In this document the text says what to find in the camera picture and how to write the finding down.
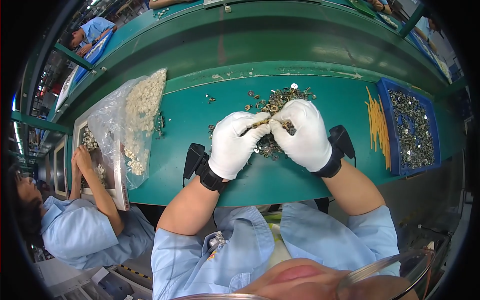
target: lips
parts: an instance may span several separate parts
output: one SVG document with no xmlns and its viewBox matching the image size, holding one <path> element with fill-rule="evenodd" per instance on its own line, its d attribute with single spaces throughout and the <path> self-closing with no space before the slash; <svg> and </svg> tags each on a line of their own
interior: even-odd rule
<svg viewBox="0 0 480 300">
<path fill-rule="evenodd" d="M 312 277 L 312 276 L 317 276 L 324 273 L 325 272 L 309 264 L 298 265 L 298 266 L 289 268 L 287 270 L 283 270 L 268 284 L 271 285 L 276 283 L 283 283 L 283 282 L 291 281 L 298 278 Z"/>
</svg>

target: hand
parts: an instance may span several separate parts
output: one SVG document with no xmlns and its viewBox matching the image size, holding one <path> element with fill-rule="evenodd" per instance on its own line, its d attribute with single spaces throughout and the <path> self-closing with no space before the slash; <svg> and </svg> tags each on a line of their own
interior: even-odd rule
<svg viewBox="0 0 480 300">
<path fill-rule="evenodd" d="M 384 9 L 384 5 L 379 0 L 369 0 L 368 3 L 370 3 L 373 6 L 373 9 L 376 12 L 379 12 L 382 9 Z"/>
<path fill-rule="evenodd" d="M 256 115 L 246 111 L 234 112 L 221 120 L 213 131 L 210 169 L 223 179 L 232 180 L 247 163 L 260 138 L 270 132 L 263 124 L 240 136 L 247 127 L 270 117 L 267 112 Z"/>
<path fill-rule="evenodd" d="M 294 135 L 280 124 L 286 120 L 291 121 L 297 130 Z M 296 99 L 286 103 L 279 113 L 273 115 L 270 128 L 285 154 L 309 172 L 319 171 L 332 155 L 324 120 L 310 101 Z"/>
<path fill-rule="evenodd" d="M 92 48 L 92 44 L 86 44 L 85 46 L 81 47 L 80 50 L 77 51 L 77 54 L 81 57 L 83 57 L 85 54 L 87 54 L 88 51 Z"/>
<path fill-rule="evenodd" d="M 77 149 L 75 149 L 72 156 L 72 162 L 74 160 L 83 175 L 85 175 L 87 171 L 93 169 L 92 158 L 90 157 L 90 153 L 88 153 L 85 145 L 80 145 Z"/>
<path fill-rule="evenodd" d="M 73 181 L 80 180 L 82 178 L 82 172 L 78 168 L 77 160 L 75 159 L 76 157 L 75 153 L 77 153 L 77 151 L 74 151 L 72 155 L 72 180 Z"/>
</svg>

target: dark hair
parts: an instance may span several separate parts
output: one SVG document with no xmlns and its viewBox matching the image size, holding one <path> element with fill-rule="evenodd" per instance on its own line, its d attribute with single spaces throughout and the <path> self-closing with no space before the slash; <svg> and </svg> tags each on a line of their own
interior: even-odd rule
<svg viewBox="0 0 480 300">
<path fill-rule="evenodd" d="M 17 190 L 17 181 L 21 172 L 18 166 L 13 165 L 8 169 L 7 186 L 10 188 L 10 201 L 13 207 L 13 213 L 17 219 L 20 232 L 28 243 L 42 248 L 43 238 L 40 234 L 42 229 L 41 201 L 30 201 L 26 203 L 20 199 Z"/>
<path fill-rule="evenodd" d="M 77 31 L 78 28 L 75 28 L 75 29 L 71 29 L 71 30 L 68 30 L 60 39 L 60 44 L 61 45 L 64 45 L 65 47 L 67 47 L 68 49 L 70 50 L 73 50 L 72 47 L 70 47 L 70 43 L 72 42 L 73 40 L 73 33 L 75 31 Z"/>
</svg>

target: forearm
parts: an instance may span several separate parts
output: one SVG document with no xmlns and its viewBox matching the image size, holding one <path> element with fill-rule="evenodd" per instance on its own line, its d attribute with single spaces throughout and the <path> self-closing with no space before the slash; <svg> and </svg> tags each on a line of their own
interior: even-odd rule
<svg viewBox="0 0 480 300">
<path fill-rule="evenodd" d="M 173 5 L 180 3 L 180 0 L 158 0 L 158 1 L 149 1 L 148 6 L 151 9 L 159 9 L 165 6 Z"/>
<path fill-rule="evenodd" d="M 335 176 L 322 179 L 349 216 L 363 215 L 385 205 L 384 198 L 367 176 L 344 159 L 341 162 L 342 168 Z"/>
<path fill-rule="evenodd" d="M 116 235 L 119 235 L 123 230 L 124 224 L 112 197 L 107 190 L 105 190 L 93 169 L 88 170 L 86 174 L 83 175 L 92 190 L 98 210 L 107 216 L 112 225 L 113 231 Z"/>
<path fill-rule="evenodd" d="M 390 8 L 390 5 L 385 4 L 384 13 L 386 13 L 386 14 L 392 14 L 392 9 Z"/>
<path fill-rule="evenodd" d="M 413 30 L 424 40 L 427 40 L 427 36 L 418 27 L 414 27 Z"/>
<path fill-rule="evenodd" d="M 211 191 L 195 176 L 167 205 L 156 228 L 195 235 L 207 224 L 218 202 L 219 193 Z"/>
<path fill-rule="evenodd" d="M 72 176 L 72 192 L 70 193 L 70 200 L 81 198 L 80 187 L 82 184 L 82 177 L 77 178 Z"/>
</svg>

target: yellow black hazard stripe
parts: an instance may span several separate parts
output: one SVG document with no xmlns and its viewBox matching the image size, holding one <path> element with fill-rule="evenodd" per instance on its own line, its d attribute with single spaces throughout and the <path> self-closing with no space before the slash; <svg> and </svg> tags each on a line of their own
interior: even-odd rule
<svg viewBox="0 0 480 300">
<path fill-rule="evenodd" d="M 139 273 L 139 272 L 137 272 L 137 271 L 135 271 L 135 270 L 132 270 L 132 269 L 130 269 L 129 267 L 126 267 L 126 266 L 124 266 L 124 265 L 122 265 L 122 264 L 119 264 L 119 266 L 121 266 L 122 268 L 127 269 L 127 270 L 129 270 L 130 272 L 135 273 L 135 274 L 137 274 L 137 275 L 139 275 L 139 276 L 141 276 L 141 277 L 143 277 L 143 278 L 147 278 L 147 279 L 152 280 L 151 277 L 149 277 L 149 276 L 147 276 L 147 275 L 143 275 L 142 273 Z"/>
</svg>

